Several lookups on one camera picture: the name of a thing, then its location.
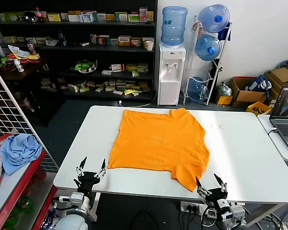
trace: white wire rack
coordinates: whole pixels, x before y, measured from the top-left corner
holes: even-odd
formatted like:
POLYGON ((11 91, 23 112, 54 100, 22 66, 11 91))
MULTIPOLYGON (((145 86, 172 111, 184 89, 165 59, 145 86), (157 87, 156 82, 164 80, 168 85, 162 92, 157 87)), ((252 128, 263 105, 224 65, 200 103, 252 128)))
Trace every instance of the white wire rack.
POLYGON ((46 172, 58 172, 58 165, 50 155, 40 137, 33 129, 29 120, 24 115, 20 106, 0 76, 0 136, 6 133, 26 133, 35 136, 37 141, 42 145, 46 152, 46 155, 43 158, 40 166, 46 172))
POLYGON ((226 47, 226 44, 228 42, 228 38, 229 38, 229 35, 230 35, 230 32, 231 32, 231 27, 232 27, 232 23, 229 23, 229 27, 226 27, 227 34, 226 34, 226 38, 225 38, 224 44, 222 45, 221 54, 218 56, 218 58, 219 58, 218 63, 216 63, 215 59, 212 60, 212 65, 214 65, 216 67, 216 72, 215 72, 214 76, 212 77, 210 75, 210 70, 208 70, 207 71, 208 79, 204 80, 204 81, 198 81, 198 80, 196 80, 194 78, 194 76, 191 73, 194 71, 192 69, 194 56, 197 56, 197 54, 195 53, 195 46, 196 46, 198 34, 199 34, 200 30, 203 28, 203 26, 196 19, 196 16, 194 17, 194 25, 192 27, 191 41, 190 41, 189 50, 188 50, 188 53, 187 53, 187 63, 185 65, 185 70, 183 71, 183 74, 187 75, 187 77, 183 77, 183 78, 187 79, 186 87, 183 89, 183 104, 186 103, 186 99, 189 97, 188 96, 188 87, 189 87, 190 79, 193 79, 194 81, 197 81, 197 82, 200 82, 200 83, 206 83, 206 85, 208 85, 208 82, 210 80, 212 80, 212 85, 211 85, 211 87, 209 89, 209 95, 208 95, 207 101, 205 102, 205 105, 209 104, 211 93, 212 93, 213 87, 214 87, 214 85, 216 83, 216 77, 217 77, 218 73, 220 72, 220 70, 222 68, 221 67, 221 65, 222 65, 222 54, 223 54, 223 52, 225 50, 225 47, 226 47))

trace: floor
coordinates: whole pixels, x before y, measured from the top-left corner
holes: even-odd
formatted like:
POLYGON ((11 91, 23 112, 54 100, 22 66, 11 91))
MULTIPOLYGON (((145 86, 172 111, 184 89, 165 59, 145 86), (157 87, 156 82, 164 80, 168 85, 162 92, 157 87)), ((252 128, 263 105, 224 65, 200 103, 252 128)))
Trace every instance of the floor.
MULTIPOLYGON (((141 103, 122 103, 123 106, 136 106, 139 104, 141 103)), ((118 102, 113 101, 67 100, 53 116, 48 127, 42 127, 36 119, 29 118, 34 129, 58 165, 61 165, 64 160, 65 154, 75 138, 86 113, 93 105, 119 106, 118 102)), ((186 109, 193 110, 244 111, 244 109, 218 106, 214 103, 210 103, 208 106, 187 103, 183 106, 181 100, 178 106, 157 106, 156 104, 152 104, 148 107, 170 109, 185 107, 186 109)), ((174 199, 102 194, 97 209, 98 221, 97 223, 93 223, 93 227, 95 230, 187 230, 186 222, 188 214, 179 212, 179 207, 180 201, 174 199), (133 218, 141 210, 149 212, 152 217, 145 212, 140 212, 134 219, 133 224, 131 224, 133 218)), ((249 211, 252 211, 257 207, 257 204, 247 204, 246 207, 249 211)), ((282 217, 282 214, 286 210, 288 210, 288 206, 282 207, 275 214, 282 217)), ((288 222, 288 215, 286 215, 284 222, 288 222)), ((263 230, 276 230, 275 226, 270 222, 262 220, 260 223, 263 230)), ((201 229, 199 216, 194 218, 189 229, 201 229)), ((217 230, 218 228, 213 226, 209 229, 217 230)), ((258 229, 256 225, 252 225, 249 228, 249 230, 258 229)))

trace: orange t-shirt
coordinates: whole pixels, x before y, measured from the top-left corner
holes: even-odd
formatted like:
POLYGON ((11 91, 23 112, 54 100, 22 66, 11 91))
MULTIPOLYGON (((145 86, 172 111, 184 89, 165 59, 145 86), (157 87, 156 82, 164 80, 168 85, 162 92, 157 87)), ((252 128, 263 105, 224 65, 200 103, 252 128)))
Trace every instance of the orange t-shirt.
POLYGON ((169 114, 125 110, 113 144, 109 169, 169 171, 171 178, 194 191, 209 161, 205 130, 184 108, 169 114))

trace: blue water jug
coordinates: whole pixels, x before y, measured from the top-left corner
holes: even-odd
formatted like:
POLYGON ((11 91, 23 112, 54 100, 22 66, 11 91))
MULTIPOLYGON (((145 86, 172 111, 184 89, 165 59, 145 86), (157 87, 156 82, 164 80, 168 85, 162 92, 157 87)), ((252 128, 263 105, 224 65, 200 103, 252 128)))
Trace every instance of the blue water jug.
POLYGON ((195 53, 200 59, 210 61, 220 54, 221 49, 221 42, 216 37, 204 34, 197 39, 195 53))
POLYGON ((202 102, 208 98, 209 90, 199 77, 190 78, 188 85, 188 96, 193 102, 202 102))
POLYGON ((198 15, 198 20, 202 23, 204 30, 210 33, 217 33, 225 29, 229 18, 229 10, 221 4, 208 6, 198 15))
POLYGON ((187 8, 181 6, 167 6, 163 8, 163 23, 161 41, 169 46, 176 46, 183 42, 187 8))

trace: laptop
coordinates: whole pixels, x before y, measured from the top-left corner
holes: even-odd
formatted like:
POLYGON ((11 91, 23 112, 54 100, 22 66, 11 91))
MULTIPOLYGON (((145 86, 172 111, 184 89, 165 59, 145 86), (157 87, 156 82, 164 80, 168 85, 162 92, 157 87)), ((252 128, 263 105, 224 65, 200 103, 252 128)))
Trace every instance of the laptop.
POLYGON ((270 115, 270 122, 288 146, 288 86, 284 86, 270 115))

